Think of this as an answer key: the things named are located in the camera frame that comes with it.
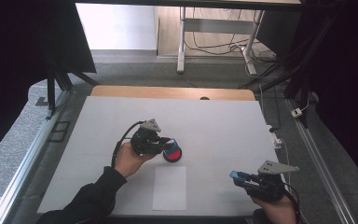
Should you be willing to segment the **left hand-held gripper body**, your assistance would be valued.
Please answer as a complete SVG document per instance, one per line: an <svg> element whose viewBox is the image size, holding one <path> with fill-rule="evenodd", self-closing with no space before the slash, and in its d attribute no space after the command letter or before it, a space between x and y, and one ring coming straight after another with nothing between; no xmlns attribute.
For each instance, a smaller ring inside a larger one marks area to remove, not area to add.
<svg viewBox="0 0 358 224"><path fill-rule="evenodd" d="M161 131L155 119L139 122L138 130L131 138L131 146L136 154L158 155L164 149L160 143L161 137L158 133Z"/></svg>

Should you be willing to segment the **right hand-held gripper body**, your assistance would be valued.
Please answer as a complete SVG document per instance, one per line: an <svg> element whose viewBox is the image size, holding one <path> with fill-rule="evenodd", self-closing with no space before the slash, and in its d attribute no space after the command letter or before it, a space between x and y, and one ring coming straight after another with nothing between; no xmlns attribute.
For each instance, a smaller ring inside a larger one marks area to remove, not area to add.
<svg viewBox="0 0 358 224"><path fill-rule="evenodd" d="M254 186L246 189L247 193L262 201L273 203L279 201L287 192L282 174L298 172L297 166L282 164L276 161L265 161L257 170L259 179L246 181Z"/></svg>

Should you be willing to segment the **round red ink pad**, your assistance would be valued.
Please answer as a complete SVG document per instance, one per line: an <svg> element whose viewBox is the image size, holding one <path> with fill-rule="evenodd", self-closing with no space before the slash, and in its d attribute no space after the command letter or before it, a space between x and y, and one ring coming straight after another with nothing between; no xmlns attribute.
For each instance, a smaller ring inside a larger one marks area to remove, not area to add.
<svg viewBox="0 0 358 224"><path fill-rule="evenodd" d="M182 149L179 147L173 147L163 151L163 158L167 162L177 162L182 158Z"/></svg>

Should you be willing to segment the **person's left hand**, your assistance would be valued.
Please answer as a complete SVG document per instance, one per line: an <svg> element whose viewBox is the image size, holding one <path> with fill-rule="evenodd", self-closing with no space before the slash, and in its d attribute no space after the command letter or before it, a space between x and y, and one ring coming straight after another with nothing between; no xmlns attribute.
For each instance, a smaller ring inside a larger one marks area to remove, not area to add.
<svg viewBox="0 0 358 224"><path fill-rule="evenodd" d="M120 146L114 169L125 178L135 174L141 166L154 158L154 155L137 155L131 147L130 143L124 143Z"/></svg>

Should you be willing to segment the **person's right hand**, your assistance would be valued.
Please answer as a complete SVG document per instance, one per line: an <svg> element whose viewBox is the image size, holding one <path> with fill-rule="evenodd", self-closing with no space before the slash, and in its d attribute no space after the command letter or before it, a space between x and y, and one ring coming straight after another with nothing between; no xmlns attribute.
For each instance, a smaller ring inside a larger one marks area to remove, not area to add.
<svg viewBox="0 0 358 224"><path fill-rule="evenodd" d="M279 201L268 203L252 197L252 201L259 205L273 224L296 224L296 212L293 203L283 196Z"/></svg>

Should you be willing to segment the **white paper sheet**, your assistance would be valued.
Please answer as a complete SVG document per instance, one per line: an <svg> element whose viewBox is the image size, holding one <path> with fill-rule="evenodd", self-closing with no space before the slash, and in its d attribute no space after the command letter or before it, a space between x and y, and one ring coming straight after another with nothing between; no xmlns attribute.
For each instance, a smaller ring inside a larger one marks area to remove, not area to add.
<svg viewBox="0 0 358 224"><path fill-rule="evenodd" d="M152 209L186 210L185 166L158 166L156 168Z"/></svg>

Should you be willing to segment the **white power strip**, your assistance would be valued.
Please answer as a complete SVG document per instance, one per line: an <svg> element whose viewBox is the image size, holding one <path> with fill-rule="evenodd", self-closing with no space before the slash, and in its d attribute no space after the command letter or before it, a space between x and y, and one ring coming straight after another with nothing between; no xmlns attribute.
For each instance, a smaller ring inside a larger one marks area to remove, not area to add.
<svg viewBox="0 0 358 224"><path fill-rule="evenodd" d="M268 132L270 134L271 143L275 149L279 149L282 147L282 140L276 135L276 129L273 128L271 125L267 126Z"/></svg>

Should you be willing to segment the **wooden table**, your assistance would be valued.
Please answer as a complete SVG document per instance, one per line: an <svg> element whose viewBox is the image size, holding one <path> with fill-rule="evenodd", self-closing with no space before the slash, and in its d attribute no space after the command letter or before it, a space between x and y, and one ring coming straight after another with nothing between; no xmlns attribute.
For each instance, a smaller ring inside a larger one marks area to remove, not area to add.
<svg viewBox="0 0 358 224"><path fill-rule="evenodd" d="M108 86L98 85L91 91L91 96L132 97L156 99L191 99L199 100L206 96L210 100L254 101L255 95L250 90L177 88L177 87L143 87L143 86Z"/></svg>

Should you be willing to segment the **large white table mat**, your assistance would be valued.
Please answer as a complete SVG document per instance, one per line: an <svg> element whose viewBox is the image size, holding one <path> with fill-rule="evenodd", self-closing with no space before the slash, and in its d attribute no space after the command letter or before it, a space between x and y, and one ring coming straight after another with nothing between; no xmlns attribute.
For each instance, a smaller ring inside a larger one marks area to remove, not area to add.
<svg viewBox="0 0 358 224"><path fill-rule="evenodd" d="M256 173L277 156L256 101L175 100L90 96L80 112L60 163L38 210L64 208L81 187L98 179L117 141L132 124L155 119L162 135L175 139L181 160L147 161L117 193L115 216L242 217L257 208L229 174ZM152 209L158 166L185 166L186 210Z"/></svg>

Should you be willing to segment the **black metal stand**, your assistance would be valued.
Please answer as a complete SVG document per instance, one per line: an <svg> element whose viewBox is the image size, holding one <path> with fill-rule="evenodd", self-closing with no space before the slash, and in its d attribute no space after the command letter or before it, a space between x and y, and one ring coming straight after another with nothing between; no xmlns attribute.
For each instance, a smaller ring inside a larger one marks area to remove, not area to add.
<svg viewBox="0 0 358 224"><path fill-rule="evenodd" d="M55 100L55 84L58 84L63 91L70 91L73 88L73 83L69 78L69 75L73 74L79 77L92 87L98 85L98 82L91 77L88 77L85 73L70 68L66 64L53 63L48 70L48 115L47 119L52 119L56 112L56 100Z"/></svg>

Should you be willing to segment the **black curtain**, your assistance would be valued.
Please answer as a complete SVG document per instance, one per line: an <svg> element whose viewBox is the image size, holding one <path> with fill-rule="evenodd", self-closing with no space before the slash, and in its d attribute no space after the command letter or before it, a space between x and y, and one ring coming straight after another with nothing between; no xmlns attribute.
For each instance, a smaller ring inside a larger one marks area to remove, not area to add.
<svg viewBox="0 0 358 224"><path fill-rule="evenodd" d="M0 0L0 142L53 71L96 71L75 0Z"/></svg>
<svg viewBox="0 0 358 224"><path fill-rule="evenodd" d="M358 0L298 0L296 7L268 7L262 41L286 69L284 95L301 96L312 126L316 113L355 168L345 171L336 152L327 159L335 177L358 189Z"/></svg>

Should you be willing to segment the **aluminium rail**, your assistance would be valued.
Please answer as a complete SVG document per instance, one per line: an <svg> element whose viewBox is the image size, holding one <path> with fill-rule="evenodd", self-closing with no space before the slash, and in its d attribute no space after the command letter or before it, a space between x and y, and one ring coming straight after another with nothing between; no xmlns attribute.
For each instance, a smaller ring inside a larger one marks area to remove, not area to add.
<svg viewBox="0 0 358 224"><path fill-rule="evenodd" d="M354 215L324 161L324 157L316 146L310 131L302 124L299 118L292 117L292 119L294 120L296 128L310 154L310 158L312 159L318 175L324 184L324 188L329 195L331 203L335 207L340 222L342 224L356 224Z"/></svg>
<svg viewBox="0 0 358 224"><path fill-rule="evenodd" d="M16 172L7 184L4 193L0 196L0 224L4 224L6 221L17 197L20 195L28 175L33 169L34 163L48 141L50 132L56 124L57 119L62 115L71 96L72 93L70 91L63 91L58 97L56 110L52 115L44 116L41 121L38 133L33 139L32 144L26 150Z"/></svg>

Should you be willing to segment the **white desk frame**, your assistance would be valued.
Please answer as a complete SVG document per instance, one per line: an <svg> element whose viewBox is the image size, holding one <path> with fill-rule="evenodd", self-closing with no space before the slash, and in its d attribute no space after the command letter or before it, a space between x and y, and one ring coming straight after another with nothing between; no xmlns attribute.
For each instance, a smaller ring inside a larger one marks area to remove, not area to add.
<svg viewBox="0 0 358 224"><path fill-rule="evenodd" d="M180 7L180 43L177 56L177 73L185 71L185 34L186 32L248 35L249 40L245 47L240 47L245 68L250 76L256 75L254 63L251 59L251 50L255 42L255 36L262 21L264 11L256 10L252 21L232 21L218 19L188 18L186 8Z"/></svg>

